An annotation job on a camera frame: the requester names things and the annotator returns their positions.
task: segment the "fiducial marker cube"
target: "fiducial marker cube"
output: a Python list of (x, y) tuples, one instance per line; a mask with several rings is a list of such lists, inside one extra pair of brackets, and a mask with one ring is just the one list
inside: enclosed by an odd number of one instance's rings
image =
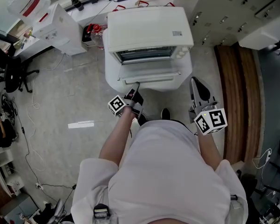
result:
[(123, 109), (123, 107), (125, 107), (125, 106), (126, 106), (126, 103), (123, 101), (123, 99), (119, 95), (116, 95), (114, 98), (112, 98), (108, 102), (108, 108), (114, 116), (116, 116), (117, 113), (121, 109)]
[(203, 135), (216, 133), (228, 126), (225, 109), (202, 111), (195, 118), (195, 123)]

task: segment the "white shirt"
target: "white shirt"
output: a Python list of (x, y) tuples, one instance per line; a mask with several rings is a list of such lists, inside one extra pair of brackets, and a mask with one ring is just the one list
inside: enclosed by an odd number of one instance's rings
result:
[(201, 157), (198, 143), (182, 124), (156, 120), (136, 134), (122, 167), (107, 160), (82, 161), (73, 206), (76, 224), (92, 223), (93, 208), (103, 203), (119, 224), (147, 224), (172, 218), (190, 224), (231, 223), (230, 195), (242, 202), (243, 187), (227, 160), (217, 170)]

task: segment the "black shoe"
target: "black shoe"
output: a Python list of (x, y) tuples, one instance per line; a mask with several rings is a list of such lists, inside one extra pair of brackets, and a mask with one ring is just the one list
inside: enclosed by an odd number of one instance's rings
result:
[(160, 113), (160, 117), (162, 117), (162, 119), (165, 120), (170, 120), (171, 119), (170, 111), (167, 108), (164, 108)]

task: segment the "white cabinet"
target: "white cabinet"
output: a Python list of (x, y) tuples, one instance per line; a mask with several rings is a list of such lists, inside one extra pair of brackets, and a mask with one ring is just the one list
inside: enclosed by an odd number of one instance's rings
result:
[(239, 40), (239, 45), (260, 50), (278, 41), (280, 41), (280, 16)]
[(24, 183), (18, 173), (8, 173), (5, 166), (14, 160), (10, 148), (0, 148), (0, 185), (11, 196), (20, 194)]
[(279, 15), (280, 0), (199, 0), (190, 27), (195, 45), (233, 45)]

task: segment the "oven handle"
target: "oven handle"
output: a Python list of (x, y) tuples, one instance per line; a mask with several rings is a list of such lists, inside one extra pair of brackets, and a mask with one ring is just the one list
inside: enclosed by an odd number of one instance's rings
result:
[(181, 75), (181, 72), (176, 71), (176, 72), (168, 72), (168, 73), (153, 74), (153, 75), (124, 77), (124, 78), (119, 78), (119, 80), (147, 79), (147, 78), (171, 77), (171, 76), (179, 76), (179, 75)]

